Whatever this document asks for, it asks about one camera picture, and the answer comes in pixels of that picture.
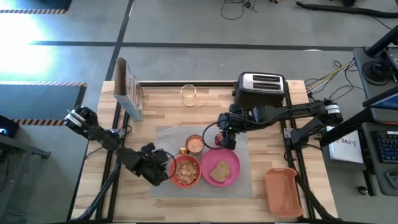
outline yellow black striped tape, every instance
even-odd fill
[[[83,82],[15,82],[0,81],[2,85],[52,85],[52,86],[83,86],[87,87],[87,83]]]
[[[0,9],[0,13],[18,13],[18,14],[65,14],[64,9]]]
[[[39,126],[63,126],[64,120],[51,119],[12,119],[19,125],[39,125]]]

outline orange container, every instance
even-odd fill
[[[296,171],[291,168],[269,169],[264,178],[268,207],[278,217],[299,217],[303,215],[297,197],[294,177]]]
[[[200,169],[200,163],[192,156],[189,155],[181,155],[178,156],[177,158],[175,158],[175,161],[177,162],[177,164],[183,162],[183,161],[188,161],[190,163],[194,162],[197,165],[198,168],[198,175],[197,178],[191,183],[191,184],[187,184],[187,185],[183,185],[180,184],[180,182],[177,180],[177,178],[175,177],[175,175],[170,179],[172,181],[173,184],[175,184],[177,187],[181,187],[181,188],[189,188],[194,186],[200,179],[201,176],[201,169]],[[172,175],[174,173],[175,170],[175,165],[174,165],[174,161],[171,163],[170,165],[170,170],[169,170],[169,175]]]

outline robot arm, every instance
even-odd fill
[[[290,132],[293,146],[307,142],[310,135],[325,126],[335,126],[343,121],[338,105],[330,100],[283,107],[255,106],[249,109],[242,109],[232,104],[229,113],[218,116],[218,126],[223,131],[224,137],[221,144],[228,149],[234,149],[235,136],[240,132],[264,129],[278,121],[311,116],[314,118],[303,128]]]
[[[89,108],[77,106],[65,117],[65,125],[88,140],[100,142],[106,150],[115,153],[129,171],[143,176],[152,185],[158,186],[169,178],[165,172],[165,163],[169,159],[166,152],[155,150],[152,143],[142,147],[141,151],[125,148],[120,143],[119,131],[103,129],[98,124],[97,114]]]

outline computer screen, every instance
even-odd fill
[[[380,100],[370,103],[369,107],[398,110],[398,93],[394,93],[391,96],[386,96]]]
[[[398,110],[398,86],[391,88],[363,103],[364,107]]]
[[[0,134],[13,138],[19,125],[0,115]]]

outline gray floor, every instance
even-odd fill
[[[58,41],[115,42],[127,3],[128,0],[73,0],[68,14],[62,16],[0,14],[0,80],[87,82],[83,103],[95,110],[114,47],[71,46],[71,42]],[[236,21],[220,16],[221,5],[222,0],[136,0],[123,40],[355,47],[372,45],[388,31],[371,17],[306,11],[293,1],[271,4],[268,0],[257,0],[255,9],[259,12],[245,10]],[[391,0],[363,0],[357,5],[398,11]],[[236,7],[228,6],[226,15],[239,13]],[[381,20],[391,27],[398,24],[398,19]],[[49,43],[51,46],[26,45],[34,40],[54,42]],[[333,71],[334,60],[346,63],[353,58],[352,52],[339,51],[152,47],[122,47],[119,56],[127,59],[140,80],[235,80],[243,71],[273,72],[286,79],[305,80]],[[361,86],[357,72],[348,72],[348,77]],[[340,75],[315,98],[328,98],[335,89],[347,84],[344,75]],[[362,109],[363,100],[363,92],[353,90],[337,103],[343,116],[349,118]],[[26,142],[52,151],[53,157],[48,162],[39,161],[41,165],[36,171],[27,174],[26,185],[32,187],[18,196],[29,198],[30,203],[21,209],[29,215],[29,223],[62,222],[87,141],[62,127],[23,126],[22,130],[21,139],[29,138]],[[327,152],[325,159],[339,217],[357,222],[396,223],[398,198],[359,195],[355,186],[364,184],[362,172],[347,164],[334,164]],[[33,180],[37,173],[42,175],[42,181]],[[50,189],[57,199],[41,200],[43,189]]]

